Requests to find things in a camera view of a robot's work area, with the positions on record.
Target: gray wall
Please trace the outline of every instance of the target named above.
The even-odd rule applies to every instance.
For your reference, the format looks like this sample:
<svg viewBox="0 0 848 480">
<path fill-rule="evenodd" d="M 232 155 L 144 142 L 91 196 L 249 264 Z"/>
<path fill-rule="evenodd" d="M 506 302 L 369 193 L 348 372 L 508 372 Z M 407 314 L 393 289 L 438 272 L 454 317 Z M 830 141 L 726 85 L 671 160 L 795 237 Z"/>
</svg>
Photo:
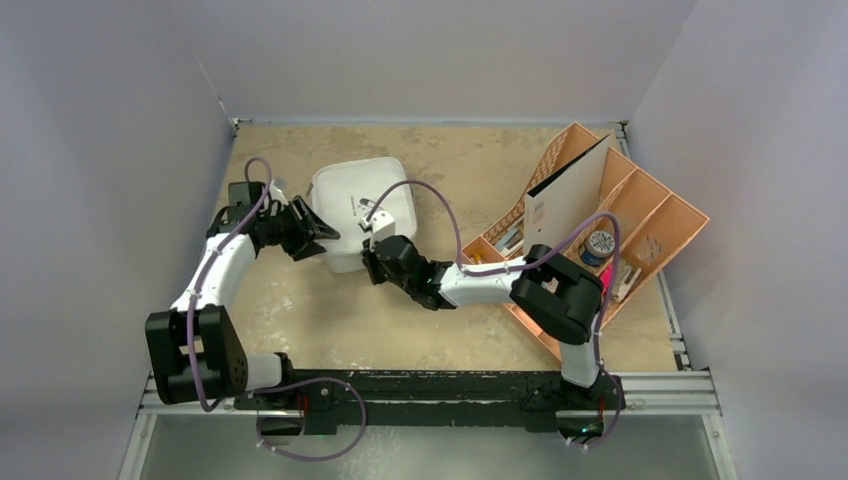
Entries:
<svg viewBox="0 0 848 480">
<path fill-rule="evenodd" d="M 848 4 L 698 2 L 630 129 L 712 215 L 670 265 L 743 478 L 845 478 Z"/>
<path fill-rule="evenodd" d="M 0 471 L 114 478 L 228 125 L 164 1 L 3 1 L 0 65 Z"/>
<path fill-rule="evenodd" d="M 171 0 L 231 116 L 630 118 L 695 0 Z"/>
</svg>

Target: cable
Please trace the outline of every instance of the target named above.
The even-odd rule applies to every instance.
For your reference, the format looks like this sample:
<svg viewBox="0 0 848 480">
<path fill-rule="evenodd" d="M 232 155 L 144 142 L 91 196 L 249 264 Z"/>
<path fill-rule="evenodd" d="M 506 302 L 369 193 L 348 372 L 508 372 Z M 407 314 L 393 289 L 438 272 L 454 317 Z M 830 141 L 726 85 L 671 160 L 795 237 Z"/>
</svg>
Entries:
<svg viewBox="0 0 848 480">
<path fill-rule="evenodd" d="M 421 187 L 424 187 L 427 190 L 433 192 L 433 194 L 438 197 L 439 201 L 442 202 L 442 205 L 445 206 L 445 210 L 447 210 L 448 216 L 451 219 L 453 232 L 456 235 L 456 264 L 457 266 L 462 265 L 462 241 L 459 239 L 459 225 L 456 223 L 456 217 L 453 214 L 453 209 L 450 208 L 450 204 L 448 203 L 448 200 L 445 198 L 445 196 L 442 195 L 441 192 L 436 190 L 436 187 L 430 185 L 427 182 L 422 182 L 421 180 L 401 180 L 395 184 L 392 184 L 389 188 L 386 189 L 385 192 L 383 192 L 382 195 L 380 195 L 379 198 L 377 198 L 377 201 L 374 202 L 374 206 L 371 207 L 371 211 L 368 212 L 368 216 L 365 217 L 365 220 L 371 220 L 371 217 L 374 215 L 377 209 L 380 208 L 380 204 L 383 203 L 383 200 L 385 200 L 386 197 L 388 197 L 394 189 L 402 185 L 419 185 Z"/>
<path fill-rule="evenodd" d="M 277 455 L 282 455 L 284 457 L 292 458 L 292 459 L 295 459 L 295 460 L 301 460 L 301 461 L 304 461 L 304 462 L 323 462 L 325 460 L 332 460 L 334 458 L 339 458 L 342 455 L 346 454 L 347 452 L 353 450 L 353 447 L 355 447 L 356 444 L 359 443 L 359 441 L 362 440 L 362 437 L 365 435 L 365 425 L 366 425 L 365 401 L 362 400 L 362 396 L 360 396 L 359 392 L 357 392 L 356 389 L 353 388 L 353 385 L 346 383 L 346 382 L 343 382 L 343 381 L 341 381 L 337 378 L 333 378 L 333 377 L 318 377 L 318 378 L 312 378 L 312 379 L 309 379 L 309 380 L 304 380 L 302 382 L 292 383 L 291 385 L 286 385 L 284 387 L 262 388 L 262 389 L 259 389 L 259 390 L 254 390 L 254 392 L 255 393 L 281 393 L 281 392 L 287 392 L 289 390 L 294 390 L 296 388 L 300 388 L 300 387 L 303 387 L 303 386 L 306 386 L 306 385 L 311 385 L 313 383 L 320 383 L 320 382 L 337 383 L 337 384 L 345 387 L 345 390 L 350 390 L 350 393 L 352 393 L 353 396 L 356 397 L 356 401 L 359 403 L 359 410 L 362 413 L 362 415 L 361 415 L 361 420 L 360 420 L 360 423 L 359 423 L 359 430 L 356 432 L 356 437 L 354 437 L 353 441 L 350 442 L 345 448 L 339 450 L 338 452 L 331 453 L 329 455 L 322 455 L 320 457 L 312 457 L 312 456 L 309 456 L 309 455 L 301 455 L 299 453 L 288 452 L 286 450 L 281 450 L 281 449 L 269 444 L 268 441 L 265 440 L 265 438 L 262 436 L 262 429 L 260 428 L 260 422 L 261 422 L 262 419 L 258 418 L 256 420 L 256 436 L 259 439 L 259 443 L 256 444 L 257 447 L 262 446 L 262 447 L 265 447 L 266 449 L 268 449 L 269 451 L 271 451 L 272 453 L 276 453 Z"/>
<path fill-rule="evenodd" d="M 191 292 L 191 296 L 188 301 L 188 311 L 186 312 L 186 347 L 188 348 L 188 361 L 191 365 L 191 376 L 194 379 L 194 389 L 197 392 L 197 399 L 200 401 L 200 408 L 202 408 L 204 412 L 211 412 L 212 410 L 215 410 L 215 407 L 221 403 L 221 399 L 219 398 L 218 400 L 215 400 L 215 403 L 209 405 L 209 402 L 206 399 L 206 392 L 203 390 L 203 379 L 200 377 L 200 366 L 197 363 L 197 351 L 194 348 L 194 312 L 197 309 L 197 300 L 200 295 L 200 290 L 203 287 L 203 282 L 212 270 L 212 265 L 215 264 L 215 260 L 219 255 L 221 255 L 224 247 L 226 247 L 227 244 L 241 233 L 241 230 L 245 227 L 245 225 L 247 225 L 247 223 L 256 216 L 256 213 L 262 208 L 264 203 L 263 200 L 268 196 L 268 192 L 271 189 L 271 181 L 273 180 L 273 177 L 271 176 L 271 165 L 269 165 L 268 161 L 262 157 L 250 158 L 247 163 L 244 164 L 244 178 L 247 181 L 250 181 L 250 176 L 247 172 L 253 162 L 260 162 L 265 167 L 265 173 L 267 174 L 268 181 L 265 182 L 265 187 L 262 189 L 262 195 L 260 195 L 259 201 L 256 202 L 256 205 L 250 209 L 247 215 L 245 215 L 235 228 L 233 228 L 229 235 L 224 237 L 224 239 L 221 240 L 221 243 L 212 250 L 209 258 L 206 259 L 206 262 L 197 274 L 197 279 L 194 281 L 194 290 Z"/>
</svg>

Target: white plastic container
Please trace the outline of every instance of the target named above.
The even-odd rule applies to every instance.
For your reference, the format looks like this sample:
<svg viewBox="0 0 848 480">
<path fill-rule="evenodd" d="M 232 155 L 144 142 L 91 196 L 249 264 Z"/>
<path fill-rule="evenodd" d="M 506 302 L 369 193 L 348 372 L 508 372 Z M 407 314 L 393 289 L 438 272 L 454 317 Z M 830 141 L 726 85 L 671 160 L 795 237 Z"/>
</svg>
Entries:
<svg viewBox="0 0 848 480">
<path fill-rule="evenodd" d="M 359 228 L 359 219 L 371 211 L 374 202 L 392 184 L 406 180 L 406 172 L 393 157 L 354 160 L 318 170 L 312 177 L 312 210 L 340 234 L 339 240 L 321 240 L 327 249 L 322 255 L 334 273 L 364 269 L 362 242 L 368 235 Z M 395 233 L 410 240 L 418 231 L 409 185 L 398 187 L 383 200 L 380 208 L 395 218 Z"/>
</svg>

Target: purple cable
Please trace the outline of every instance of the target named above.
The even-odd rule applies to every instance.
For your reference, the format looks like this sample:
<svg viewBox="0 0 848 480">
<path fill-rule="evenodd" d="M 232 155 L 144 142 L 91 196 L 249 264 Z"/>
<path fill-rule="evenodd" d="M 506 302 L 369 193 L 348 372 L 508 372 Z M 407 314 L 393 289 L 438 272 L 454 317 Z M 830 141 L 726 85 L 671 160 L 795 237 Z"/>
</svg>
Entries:
<svg viewBox="0 0 848 480">
<path fill-rule="evenodd" d="M 323 455 L 323 456 L 320 456 L 320 457 L 312 457 L 312 456 L 309 456 L 309 455 L 300 455 L 298 453 L 288 452 L 286 450 L 281 450 L 277 447 L 270 445 L 265 440 L 265 438 L 262 437 L 262 429 L 260 428 L 260 422 L 262 421 L 262 418 L 260 417 L 260 418 L 256 419 L 256 436 L 259 438 L 259 443 L 263 447 L 267 448 L 272 453 L 276 453 L 278 455 L 282 455 L 282 456 L 288 457 L 288 458 L 293 458 L 295 460 L 301 460 L 301 461 L 304 461 L 304 462 L 323 462 L 325 460 L 332 460 L 334 458 L 341 457 L 342 455 L 346 454 L 347 452 L 353 450 L 353 447 L 355 447 L 356 444 L 359 443 L 360 440 L 362 440 L 362 436 L 365 435 L 365 423 L 366 423 L 365 401 L 362 400 L 362 397 L 359 395 L 359 392 L 357 392 L 356 389 L 353 388 L 353 386 L 349 383 L 343 382 L 343 381 L 341 381 L 337 378 L 333 378 L 333 377 L 318 377 L 318 378 L 312 378 L 312 379 L 309 379 L 309 380 L 304 380 L 302 382 L 292 383 L 291 385 L 286 385 L 284 387 L 262 388 L 262 389 L 259 389 L 259 390 L 255 390 L 255 392 L 256 393 L 280 393 L 280 392 L 286 392 L 286 391 L 289 391 L 289 390 L 294 390 L 295 388 L 300 388 L 300 387 L 303 387 L 303 386 L 306 386 L 306 385 L 310 385 L 310 384 L 313 384 L 313 383 L 319 383 L 319 382 L 337 383 L 337 384 L 345 387 L 345 390 L 350 390 L 350 393 L 352 393 L 353 396 L 356 397 L 356 401 L 359 402 L 359 409 L 362 412 L 362 415 L 361 415 L 361 421 L 359 423 L 359 431 L 356 432 L 356 437 L 354 437 L 353 441 L 350 442 L 350 444 L 348 446 L 339 450 L 336 453 L 331 453 L 330 455 Z"/>
<path fill-rule="evenodd" d="M 386 191 L 383 192 L 382 195 L 380 195 L 380 198 L 378 198 L 376 202 L 374 202 L 374 206 L 371 207 L 371 211 L 368 212 L 368 216 L 365 217 L 365 220 L 366 221 L 371 220 L 371 216 L 373 216 L 374 212 L 376 212 L 377 209 L 380 208 L 380 204 L 383 203 L 383 200 L 385 200 L 386 197 L 388 197 L 389 194 L 392 193 L 392 191 L 394 189 L 396 189 L 397 187 L 400 187 L 402 185 L 419 185 L 419 186 L 422 186 L 422 187 L 426 188 L 427 190 L 430 190 L 431 192 L 433 192 L 433 194 L 436 195 L 436 197 L 438 197 L 439 201 L 442 202 L 442 205 L 445 206 L 445 210 L 448 211 L 448 216 L 451 219 L 451 225 L 453 226 L 453 231 L 456 234 L 456 264 L 462 265 L 462 242 L 459 239 L 459 225 L 456 223 L 456 217 L 453 214 L 453 209 L 450 208 L 450 204 L 448 203 L 448 199 L 445 198 L 445 196 L 442 195 L 441 192 L 436 190 L 436 187 L 430 185 L 427 182 L 422 182 L 421 180 L 401 180 L 401 181 L 393 184 L 392 186 L 387 188 Z"/>
<path fill-rule="evenodd" d="M 197 351 L 194 348 L 194 311 L 197 309 L 197 298 L 200 294 L 200 289 L 203 287 L 203 282 L 206 281 L 206 277 L 212 270 L 212 265 L 215 264 L 215 260 L 219 255 L 221 255 L 221 250 L 223 250 L 227 244 L 236 238 L 236 236 L 241 233 L 244 226 L 247 225 L 254 216 L 256 216 L 256 212 L 262 208 L 264 203 L 263 200 L 268 196 L 268 191 L 271 189 L 271 181 L 273 180 L 273 177 L 271 177 L 271 165 L 269 165 L 268 161 L 262 157 L 253 157 L 244 164 L 244 178 L 248 181 L 250 180 L 247 170 L 253 162 L 260 162 L 265 167 L 265 173 L 267 173 L 268 181 L 265 182 L 265 187 L 262 189 L 262 195 L 259 197 L 259 201 L 256 202 L 256 205 L 250 209 L 247 215 L 245 215 L 235 228 L 233 228 L 230 234 L 221 240 L 221 243 L 215 247 L 215 250 L 213 250 L 209 255 L 209 258 L 206 259 L 206 263 L 203 264 L 203 267 L 197 274 L 197 280 L 194 282 L 194 292 L 191 297 L 189 297 L 188 301 L 188 311 L 186 312 L 186 347 L 188 348 L 188 362 L 191 365 L 191 376 L 194 379 L 194 389 L 197 392 L 197 399 L 200 401 L 200 408 L 202 408 L 204 412 L 211 412 L 212 410 L 215 410 L 215 407 L 221 403 L 221 399 L 215 400 L 215 403 L 212 405 L 209 405 L 209 402 L 206 400 L 206 392 L 203 390 L 203 379 L 200 377 L 200 366 L 197 364 Z"/>
</svg>

